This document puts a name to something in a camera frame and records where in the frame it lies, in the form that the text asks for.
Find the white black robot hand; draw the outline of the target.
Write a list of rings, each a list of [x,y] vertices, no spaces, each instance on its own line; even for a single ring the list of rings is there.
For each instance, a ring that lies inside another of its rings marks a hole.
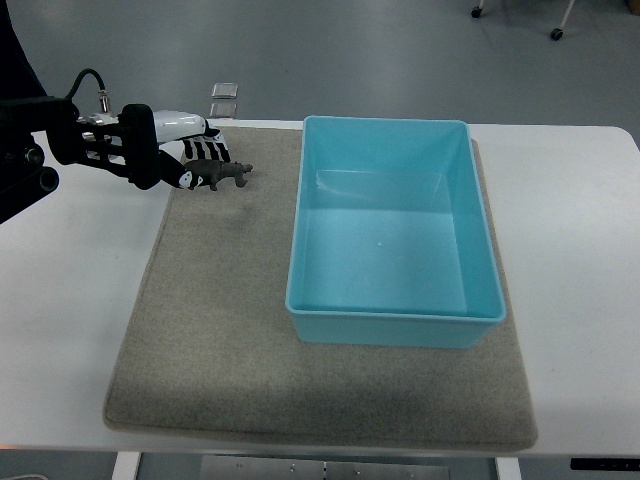
[[[206,132],[206,120],[195,114],[130,104],[117,116],[106,113],[78,119],[85,166],[105,170],[127,179],[141,190],[159,182],[178,189],[194,190],[203,178],[187,170],[181,161],[160,149],[165,143],[182,142],[186,161],[230,161],[224,142],[191,140]]]

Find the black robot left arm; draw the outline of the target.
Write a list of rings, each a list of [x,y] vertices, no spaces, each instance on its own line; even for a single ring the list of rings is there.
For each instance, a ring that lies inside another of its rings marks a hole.
[[[82,70],[63,97],[46,94],[1,7],[1,219],[7,221],[52,193],[57,171],[45,153],[62,165],[84,165],[126,179],[141,190],[160,182],[211,190],[224,178],[245,185],[245,167],[230,159],[223,134],[198,115],[154,112],[129,104],[110,112],[106,89],[99,89],[101,111],[81,116],[73,97],[87,77]]]

